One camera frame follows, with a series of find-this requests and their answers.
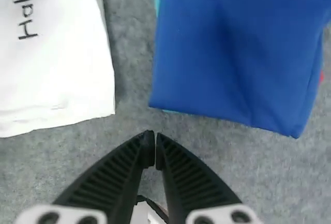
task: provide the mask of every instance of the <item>gray carpet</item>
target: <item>gray carpet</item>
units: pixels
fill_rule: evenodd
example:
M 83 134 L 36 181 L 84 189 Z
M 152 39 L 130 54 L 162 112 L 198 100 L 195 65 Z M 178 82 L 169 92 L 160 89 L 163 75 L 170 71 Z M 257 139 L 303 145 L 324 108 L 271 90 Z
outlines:
M 146 129 L 198 155 L 265 223 L 331 223 L 331 34 L 325 81 L 298 140 L 227 121 L 147 106 L 155 15 L 152 0 L 105 0 L 116 76 L 116 115 L 0 139 L 0 223 L 50 203 L 80 173 Z M 165 206 L 161 175 L 144 173 L 140 193 Z

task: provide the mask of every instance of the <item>folded white cloth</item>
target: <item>folded white cloth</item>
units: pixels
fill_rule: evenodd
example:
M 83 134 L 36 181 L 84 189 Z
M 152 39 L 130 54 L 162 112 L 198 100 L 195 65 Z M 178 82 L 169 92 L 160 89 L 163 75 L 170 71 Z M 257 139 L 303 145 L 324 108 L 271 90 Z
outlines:
M 115 114 L 102 0 L 0 0 L 0 137 Z

